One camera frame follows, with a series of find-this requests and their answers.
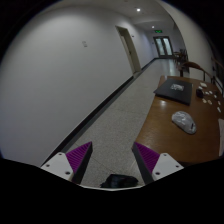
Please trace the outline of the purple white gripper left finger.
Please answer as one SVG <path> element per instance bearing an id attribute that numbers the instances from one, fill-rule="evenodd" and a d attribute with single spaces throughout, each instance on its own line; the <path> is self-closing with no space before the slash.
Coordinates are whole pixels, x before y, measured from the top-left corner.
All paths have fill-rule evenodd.
<path id="1" fill-rule="evenodd" d="M 80 184 L 92 152 L 92 143 L 88 142 L 68 153 L 57 153 L 43 164 L 41 168 L 65 180 Z"/>

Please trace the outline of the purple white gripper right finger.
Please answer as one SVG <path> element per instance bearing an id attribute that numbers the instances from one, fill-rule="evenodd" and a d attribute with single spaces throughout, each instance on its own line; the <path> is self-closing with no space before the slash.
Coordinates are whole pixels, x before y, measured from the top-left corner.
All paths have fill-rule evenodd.
<path id="1" fill-rule="evenodd" d="M 132 151 L 146 185 L 183 169 L 168 153 L 156 153 L 140 143 L 135 142 Z"/>

